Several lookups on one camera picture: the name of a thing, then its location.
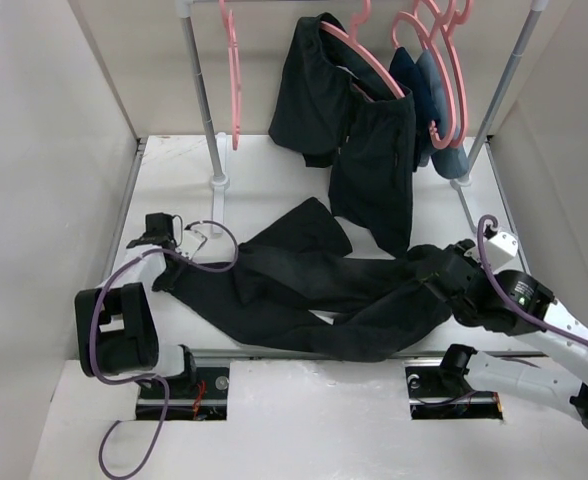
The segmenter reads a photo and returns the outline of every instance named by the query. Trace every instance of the pink hanger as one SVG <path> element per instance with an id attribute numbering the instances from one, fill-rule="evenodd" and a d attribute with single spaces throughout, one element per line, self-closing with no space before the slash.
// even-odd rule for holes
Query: pink hanger
<path id="1" fill-rule="evenodd" d="M 440 13 L 438 6 L 434 2 L 434 0 L 422 1 L 427 5 L 427 7 L 430 9 L 430 11 L 435 17 Z M 450 0 L 448 11 L 450 7 L 452 7 L 455 4 L 456 0 Z M 452 64 L 452 70 L 454 71 L 454 81 L 456 82 L 458 104 L 460 108 L 459 134 L 458 137 L 452 140 L 452 143 L 450 144 L 452 147 L 459 147 L 463 144 L 463 140 L 465 140 L 465 136 L 467 135 L 468 127 L 467 95 L 465 93 L 465 82 L 463 81 L 461 62 L 458 59 L 458 53 L 456 52 L 456 48 L 454 47 L 454 43 L 452 42 L 452 35 L 454 34 L 454 30 L 458 25 L 463 25 L 470 18 L 473 5 L 474 0 L 465 0 L 465 8 L 462 12 L 456 10 L 453 12 L 454 14 L 450 20 L 439 22 L 438 24 L 438 29 L 441 31 L 441 35 L 445 40 L 445 47 L 447 48 L 447 53 L 450 57 L 450 63 Z M 436 22 L 434 22 L 434 27 L 432 27 L 432 34 L 436 32 L 436 26 Z"/>
<path id="2" fill-rule="evenodd" d="M 227 33 L 227 52 L 230 64 L 230 83 L 232 87 L 232 148 L 238 149 L 241 135 L 241 62 L 238 57 L 238 42 L 236 41 L 236 27 L 234 13 L 227 13 L 225 0 L 218 0 L 223 17 L 223 26 Z"/>
<path id="3" fill-rule="evenodd" d="M 421 2 L 427 5 L 432 15 L 434 16 L 434 24 L 432 25 L 432 30 L 429 33 L 425 25 L 418 19 L 418 7 Z M 418 35 L 419 41 L 421 42 L 421 47 L 424 50 L 429 50 L 432 54 L 432 57 L 434 58 L 434 61 L 436 62 L 436 66 L 438 68 L 441 81 L 443 83 L 443 89 L 445 90 L 445 97 L 447 100 L 447 115 L 450 119 L 449 128 L 443 138 L 440 137 L 438 130 L 436 128 L 436 124 L 432 122 L 432 125 L 430 125 L 429 130 L 430 137 L 432 138 L 432 144 L 434 145 L 434 147 L 438 149 L 443 149 L 447 146 L 460 146 L 463 143 L 463 140 L 465 139 L 465 135 L 467 134 L 468 115 L 467 97 L 465 94 L 465 83 L 463 82 L 463 74 L 461 72 L 461 65 L 458 60 L 458 54 L 456 53 L 456 48 L 452 44 L 451 37 L 454 33 L 456 25 L 462 25 L 469 18 L 469 15 L 471 13 L 472 2 L 473 0 L 466 0 L 465 9 L 463 10 L 463 12 L 459 12 L 456 10 L 456 0 L 450 0 L 447 6 L 447 10 L 444 13 L 441 13 L 440 9 L 438 8 L 434 0 L 414 0 L 413 14 L 409 14 L 407 12 L 399 12 L 394 18 L 394 23 L 392 25 L 392 44 L 395 48 L 400 47 L 400 44 L 396 37 L 396 27 L 398 26 L 398 23 L 401 20 L 405 20 L 414 27 L 414 30 Z M 456 81 L 458 91 L 458 100 L 461 109 L 461 121 L 459 135 L 456 139 L 453 138 L 457 124 L 457 118 L 455 118 L 456 107 L 454 93 L 452 91 L 452 82 L 450 81 L 447 69 L 445 67 L 445 63 L 443 62 L 443 57 L 441 56 L 440 51 L 434 44 L 434 37 L 437 31 L 441 32 L 443 39 L 445 41 L 445 46 L 447 48 L 447 52 L 450 57 L 450 62 L 454 70 L 454 78 Z"/>
<path id="4" fill-rule="evenodd" d="M 368 63 L 368 65 L 372 67 L 376 73 L 379 74 L 379 76 L 385 82 L 385 85 L 387 85 L 392 94 L 394 94 L 394 97 L 403 98 L 405 95 L 403 95 L 403 91 L 401 90 L 401 87 L 398 86 L 398 83 L 396 83 L 396 80 L 392 78 L 387 69 L 383 65 L 381 65 L 381 63 L 376 59 L 376 57 L 374 57 L 374 55 L 367 51 L 367 49 L 363 45 L 358 43 L 358 40 L 356 39 L 358 27 L 360 25 L 363 25 L 368 20 L 368 18 L 370 18 L 371 11 L 371 0 L 363 0 L 363 11 L 352 15 L 349 35 L 340 28 L 335 27 L 334 25 L 327 22 L 321 22 L 321 30 L 338 38 L 340 41 L 342 41 L 344 44 L 346 44 L 348 47 L 350 47 L 352 50 L 358 53 L 363 58 L 363 60 L 365 60 Z"/>

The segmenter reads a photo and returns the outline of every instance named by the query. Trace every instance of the white enclosure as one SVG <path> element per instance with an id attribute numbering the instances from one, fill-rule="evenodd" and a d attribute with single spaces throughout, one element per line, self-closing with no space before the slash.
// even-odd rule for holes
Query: white enclosure
<path id="1" fill-rule="evenodd" d="M 27 478 L 136 142 L 67 2 L 0 1 L 0 479 Z"/>
<path id="2" fill-rule="evenodd" d="M 326 200 L 327 172 L 304 169 L 296 154 L 279 152 L 265 133 L 297 18 L 330 11 L 347 24 L 359 3 L 229 1 L 241 49 L 242 128 L 256 134 L 241 139 L 229 167 L 227 214 L 240 238 L 306 196 Z M 360 39 L 384 64 L 392 54 L 390 17 L 411 3 L 373 1 Z M 455 35 L 470 135 L 530 3 L 476 0 L 469 24 Z M 197 4 L 194 18 L 214 125 L 229 130 L 227 51 L 216 2 Z M 399 33 L 415 52 L 413 35 Z M 113 420 L 133 418 L 136 389 L 110 389 L 80 374 L 73 299 L 102 280 L 111 268 L 111 246 L 120 241 L 122 254 L 124 243 L 141 233 L 145 213 L 207 216 L 211 167 L 202 133 L 173 0 L 0 0 L 0 480 L 103 478 L 98 444 Z M 588 325 L 588 0 L 550 2 L 492 133 L 496 169 L 483 149 L 472 174 L 486 187 L 484 198 L 491 198 L 483 207 L 506 223 L 506 200 L 532 273 Z M 121 237 L 119 213 L 129 203 L 124 194 L 137 166 L 136 137 L 148 135 L 156 137 L 148 142 L 153 148 L 143 159 Z M 256 172 L 278 181 L 267 188 Z M 416 177 L 421 216 L 413 243 L 444 246 L 470 237 L 448 182 L 431 170 Z M 347 223 L 360 253 L 374 255 L 367 232 Z M 210 244 L 214 252 L 217 245 Z M 167 298 L 154 296 L 151 304 L 161 337 L 181 338 L 203 355 L 265 353 L 239 346 Z M 478 329 L 468 334 L 453 321 L 410 353 L 438 355 L 449 343 L 465 341 L 499 353 L 531 353 L 513 339 Z M 527 402 L 507 397 L 504 424 L 410 421 L 404 361 L 235 362 L 229 421 L 174 422 L 161 433 L 141 478 L 588 477 L 588 433 Z M 259 392 L 264 414 L 255 403 Z M 320 409 L 299 411 L 307 402 Z M 354 420 L 355 409 L 366 411 Z M 122 427 L 109 449 L 118 473 L 137 464 L 154 428 L 150 422 Z M 380 446 L 363 441 L 368 429 Z M 288 438 L 298 442 L 291 451 Z M 462 438 L 468 448 L 452 450 Z M 315 441 L 322 445 L 316 448 Z M 212 455 L 217 446 L 223 451 Z M 226 452 L 229 468 L 221 460 Z M 263 454 L 270 457 L 261 464 Z"/>

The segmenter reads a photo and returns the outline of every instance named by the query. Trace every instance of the cable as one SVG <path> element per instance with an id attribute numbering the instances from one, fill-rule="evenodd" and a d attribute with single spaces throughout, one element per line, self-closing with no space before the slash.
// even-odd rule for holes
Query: cable
<path id="1" fill-rule="evenodd" d="M 538 365 L 536 365 L 532 362 L 528 362 L 527 360 L 523 360 L 521 358 L 514 358 L 514 357 L 496 357 L 496 358 L 499 358 L 505 362 L 522 363 L 523 365 L 527 365 L 528 367 L 541 368 Z"/>
<path id="2" fill-rule="evenodd" d="M 443 400 L 442 402 L 426 402 L 424 400 L 421 400 L 420 398 L 413 398 L 413 400 L 416 400 L 417 402 L 419 402 L 422 405 L 425 405 L 426 407 L 447 407 L 448 405 L 458 403 L 461 400 L 466 400 L 468 398 L 471 399 L 477 393 L 478 392 L 476 390 L 472 390 L 471 392 L 467 392 L 461 395 L 460 397 L 450 398 L 449 400 Z"/>
<path id="3" fill-rule="evenodd" d="M 205 380 L 201 380 L 197 386 L 198 386 L 198 397 L 196 397 L 196 400 L 194 400 L 194 403 L 192 404 L 192 410 L 194 411 L 193 420 L 196 420 L 196 417 L 198 415 L 198 411 L 201 408 L 201 402 L 203 401 L 203 396 L 205 395 L 205 391 L 207 389 L 207 387 L 205 385 Z"/>
<path id="4" fill-rule="evenodd" d="M 494 215 L 483 215 L 481 219 L 478 221 L 478 227 L 476 231 L 476 244 L 478 246 L 478 253 L 481 257 L 481 265 L 483 266 L 483 270 L 485 270 L 485 275 L 487 276 L 487 279 L 492 285 L 492 288 L 494 288 L 496 294 L 501 298 L 501 300 L 503 300 L 507 308 L 509 308 L 512 312 L 516 313 L 526 322 L 531 323 L 532 325 L 535 325 L 540 329 L 549 330 L 550 332 L 556 333 L 557 335 L 560 335 L 563 338 L 571 340 L 572 342 L 579 343 L 588 348 L 588 340 L 585 340 L 584 338 L 581 338 L 578 335 L 574 335 L 573 333 L 567 332 L 564 329 L 559 328 L 555 325 L 546 323 L 545 321 L 540 320 L 530 315 L 529 313 L 521 310 L 521 307 L 503 291 L 498 281 L 494 277 L 494 274 L 492 273 L 492 266 L 487 260 L 485 244 L 483 243 L 483 231 L 485 230 L 485 224 L 488 221 L 492 222 L 492 226 L 494 228 L 498 227 L 498 220 Z"/>
<path id="5" fill-rule="evenodd" d="M 114 422 L 114 424 L 109 428 L 109 430 L 107 431 L 107 433 L 103 437 L 103 440 L 101 441 L 101 445 L 98 450 L 98 464 L 99 464 L 103 474 L 111 480 L 127 480 L 128 478 L 132 478 L 134 475 L 136 475 L 138 472 L 140 472 L 141 469 L 147 463 L 147 460 L 150 458 L 150 455 L 152 454 L 152 450 L 154 450 L 154 446 L 156 445 L 156 441 L 158 440 L 158 436 L 161 433 L 161 428 L 163 427 L 163 422 L 165 421 L 165 418 L 167 417 L 167 410 L 169 408 L 169 403 L 170 403 L 170 386 L 168 385 L 167 380 L 165 380 L 163 377 L 161 377 L 155 373 L 143 373 L 141 375 L 135 375 L 134 377 L 125 378 L 122 380 L 111 380 L 111 379 L 107 378 L 105 375 L 103 375 L 103 373 L 100 371 L 100 368 L 98 366 L 98 359 L 96 356 L 96 337 L 98 335 L 98 319 L 99 319 L 99 316 L 101 313 L 101 309 L 103 308 L 103 302 L 105 301 L 105 297 L 107 296 L 107 293 L 110 291 L 110 288 L 112 287 L 114 282 L 121 275 L 123 275 L 129 268 L 131 268 L 134 265 L 136 265 L 137 263 L 139 263 L 145 257 L 148 257 L 149 255 L 153 255 L 156 253 L 163 253 L 165 255 L 169 255 L 170 257 L 173 257 L 183 263 L 187 263 L 188 265 L 191 265 L 192 267 L 197 268 L 199 270 L 203 270 L 205 272 L 223 273 L 223 272 L 227 272 L 227 271 L 231 270 L 232 267 L 234 267 L 234 265 L 236 264 L 236 261 L 238 260 L 238 242 L 236 241 L 236 238 L 234 237 L 232 232 L 225 225 L 222 225 L 222 224 L 215 222 L 213 220 L 201 220 L 199 222 L 194 222 L 194 223 L 191 223 L 190 225 L 188 225 L 187 228 L 190 229 L 192 226 L 197 225 L 197 224 L 216 225 L 217 227 L 221 228 L 223 231 L 225 231 L 225 233 L 227 233 L 229 235 L 230 239 L 232 240 L 232 243 L 234 244 L 234 257 L 232 258 L 231 262 L 229 262 L 224 267 L 220 267 L 220 268 L 207 267 L 205 265 L 200 265 L 200 264 L 198 264 L 188 258 L 183 257 L 182 255 L 175 252 L 174 250 L 169 250 L 167 248 L 160 248 L 160 247 L 153 248 L 153 249 L 150 249 L 150 250 L 143 252 L 139 257 L 136 257 L 133 260 L 130 260 L 126 264 L 122 265 L 118 270 L 116 270 L 116 272 L 114 272 L 110 276 L 110 278 L 107 279 L 107 281 L 105 282 L 105 285 L 103 285 L 103 287 L 101 288 L 101 290 L 98 294 L 98 298 L 96 299 L 96 304 L 94 306 L 94 312 L 92 314 L 92 322 L 90 323 L 90 348 L 89 348 L 89 350 L 90 350 L 89 351 L 90 366 L 92 368 L 92 373 L 94 374 L 94 376 L 99 381 L 105 383 L 106 385 L 124 385 L 126 383 L 137 382 L 137 381 L 141 381 L 141 380 L 156 380 L 157 382 L 159 382 L 163 386 L 163 391 L 164 391 L 163 410 L 161 411 L 161 415 L 160 415 L 160 418 L 158 421 L 158 426 L 156 427 L 156 431 L 154 432 L 154 436 L 152 437 L 152 441 L 150 442 L 150 446 L 147 449 L 147 452 L 145 452 L 145 455 L 143 456 L 143 460 L 138 465 L 138 467 L 136 467 L 134 470 L 132 470 L 127 475 L 117 476 L 117 475 L 112 474 L 105 466 L 105 462 L 103 460 L 103 451 L 105 450 L 105 444 L 107 443 L 107 439 L 110 436 L 110 433 L 112 433 L 112 431 L 118 426 L 118 424 L 121 423 L 120 420 Z"/>

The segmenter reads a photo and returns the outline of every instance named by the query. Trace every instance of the black pants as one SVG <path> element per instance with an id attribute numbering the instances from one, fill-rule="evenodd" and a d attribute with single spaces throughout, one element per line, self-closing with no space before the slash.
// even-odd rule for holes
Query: black pants
<path id="1" fill-rule="evenodd" d="M 440 250 L 403 259 L 346 259 L 351 245 L 327 209 L 310 199 L 241 245 L 226 273 L 184 267 L 165 290 L 234 340 L 375 362 L 406 348 L 450 311 L 414 272 Z M 308 309 L 340 312 L 328 324 Z"/>

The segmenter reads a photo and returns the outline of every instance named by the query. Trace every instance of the navy blue clothing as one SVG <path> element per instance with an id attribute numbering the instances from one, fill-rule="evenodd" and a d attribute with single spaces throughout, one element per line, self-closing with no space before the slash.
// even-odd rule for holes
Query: navy blue clothing
<path id="1" fill-rule="evenodd" d="M 394 53 L 394 58 L 390 63 L 390 75 L 397 83 L 409 88 L 414 94 L 414 110 L 416 112 L 414 171 L 416 171 L 421 155 L 432 143 L 428 128 L 432 122 L 436 122 L 438 125 L 441 115 L 434 104 L 429 85 L 404 47 L 397 49 Z"/>

